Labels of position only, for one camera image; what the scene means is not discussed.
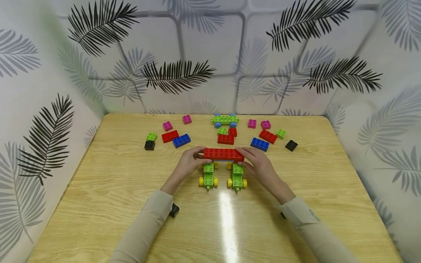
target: hand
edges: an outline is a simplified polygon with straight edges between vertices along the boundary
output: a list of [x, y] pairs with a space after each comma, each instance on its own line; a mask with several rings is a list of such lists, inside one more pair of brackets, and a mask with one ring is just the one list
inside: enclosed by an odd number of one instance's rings
[[161, 187], [161, 191], [173, 195], [181, 182], [201, 165], [211, 163], [210, 159], [203, 159], [203, 150], [206, 147], [197, 146], [190, 150], [186, 150], [181, 155], [179, 163], [174, 169], [173, 173], [167, 179], [165, 184]]
[[256, 180], [266, 188], [281, 205], [295, 197], [289, 186], [279, 178], [272, 163], [264, 152], [251, 147], [235, 148], [251, 162], [251, 164], [248, 162], [238, 162], [238, 164], [247, 168], [254, 178], [256, 178]]

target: forearm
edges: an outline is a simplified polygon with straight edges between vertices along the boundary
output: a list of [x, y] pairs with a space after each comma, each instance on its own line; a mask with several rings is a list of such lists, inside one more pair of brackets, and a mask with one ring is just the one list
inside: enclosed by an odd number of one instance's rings
[[152, 241], [171, 212], [172, 204], [172, 195], [155, 191], [124, 233], [109, 262], [143, 262]]

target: right hand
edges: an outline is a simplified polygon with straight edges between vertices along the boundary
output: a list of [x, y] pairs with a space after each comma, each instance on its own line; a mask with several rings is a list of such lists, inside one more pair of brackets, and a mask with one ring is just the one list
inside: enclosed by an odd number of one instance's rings
[[272, 163], [264, 152], [251, 147], [237, 146], [235, 148], [251, 162], [251, 164], [248, 162], [238, 162], [238, 164], [247, 168], [254, 178], [256, 178], [256, 180], [266, 188], [281, 205], [295, 197], [289, 186], [279, 178]]

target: green lego brick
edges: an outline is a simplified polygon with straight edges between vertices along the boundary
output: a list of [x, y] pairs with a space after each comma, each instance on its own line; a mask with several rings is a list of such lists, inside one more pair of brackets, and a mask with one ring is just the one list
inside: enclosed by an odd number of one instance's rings
[[220, 127], [219, 129], [218, 129], [218, 134], [226, 134], [227, 133], [227, 131], [228, 131], [228, 129], [227, 128], [222, 128], [222, 127]]
[[146, 137], [147, 141], [156, 141], [157, 139], [158, 139], [158, 135], [156, 135], [155, 133], [150, 133]]
[[287, 134], [286, 131], [284, 131], [283, 129], [280, 129], [277, 133], [276, 136], [278, 136], [279, 139], [283, 140], [285, 135]]

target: black object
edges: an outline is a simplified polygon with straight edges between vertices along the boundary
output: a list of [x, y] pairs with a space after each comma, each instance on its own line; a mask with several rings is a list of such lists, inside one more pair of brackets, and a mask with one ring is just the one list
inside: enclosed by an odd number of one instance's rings
[[146, 141], [145, 150], [153, 151], [154, 149], [155, 149], [155, 142], [154, 141]]
[[295, 148], [297, 148], [298, 143], [294, 142], [293, 140], [290, 140], [287, 145], [285, 145], [285, 148], [287, 148], [290, 151], [293, 151]]
[[169, 216], [174, 218], [174, 217], [176, 217], [176, 215], [178, 214], [179, 211], [180, 211], [180, 208], [176, 204], [173, 203], [173, 209], [169, 213]]

